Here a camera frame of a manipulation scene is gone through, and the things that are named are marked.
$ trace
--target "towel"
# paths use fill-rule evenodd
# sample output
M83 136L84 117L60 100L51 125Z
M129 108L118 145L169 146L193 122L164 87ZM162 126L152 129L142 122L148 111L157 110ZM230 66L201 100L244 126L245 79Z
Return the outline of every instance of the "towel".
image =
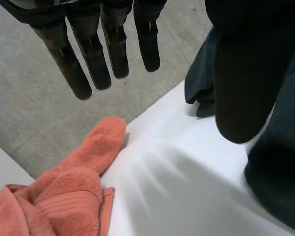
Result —
M103 119L57 167L29 186L0 193L0 236L106 236L113 188L102 174L117 157L126 123Z

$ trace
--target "cloth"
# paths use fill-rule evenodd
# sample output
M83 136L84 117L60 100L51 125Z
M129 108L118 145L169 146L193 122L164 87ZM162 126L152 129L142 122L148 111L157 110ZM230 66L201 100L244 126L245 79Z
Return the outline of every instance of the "cloth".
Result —
M245 176L261 204L295 229L295 56Z
M126 123L103 119L57 167L0 193L0 236L106 236L114 189L100 174L114 161Z
M226 139L244 143L265 124L295 53L295 0L205 2L213 31L220 35L217 41L208 42L212 40L213 32L210 33L202 48L203 55L195 61L205 60L200 67L207 70L197 72L195 89L202 90L199 93L202 94L207 87L201 84L206 84L211 93L208 77L214 73L217 127ZM214 59L208 56L213 51ZM213 72L207 69L210 65Z
M185 99L189 104L200 103L196 115L208 117L215 114L214 61L219 33L213 27L197 53L185 79Z

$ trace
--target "white table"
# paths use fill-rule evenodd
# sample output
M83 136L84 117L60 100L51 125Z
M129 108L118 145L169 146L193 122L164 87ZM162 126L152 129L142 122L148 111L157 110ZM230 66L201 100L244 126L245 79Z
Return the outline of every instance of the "white table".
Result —
M29 185L33 182L34 179L0 148L0 190L10 183Z
M125 148L102 178L116 189L109 236L295 236L249 192L248 145L224 139L213 117L195 117L183 86L128 125ZM0 186L32 182L11 163Z

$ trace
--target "gray floor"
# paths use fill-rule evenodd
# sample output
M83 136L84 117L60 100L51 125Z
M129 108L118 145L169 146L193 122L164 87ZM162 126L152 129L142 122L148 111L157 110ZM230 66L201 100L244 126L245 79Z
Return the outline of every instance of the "gray floor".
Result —
M129 76L113 78L106 91L93 86L91 99L80 101L42 41L0 6L0 147L38 178L74 150L103 117L132 121L184 79L211 28L204 1L169 0L158 28L157 72L144 70L131 13L125 25ZM89 78L71 29L68 34ZM104 44L101 29L99 35Z

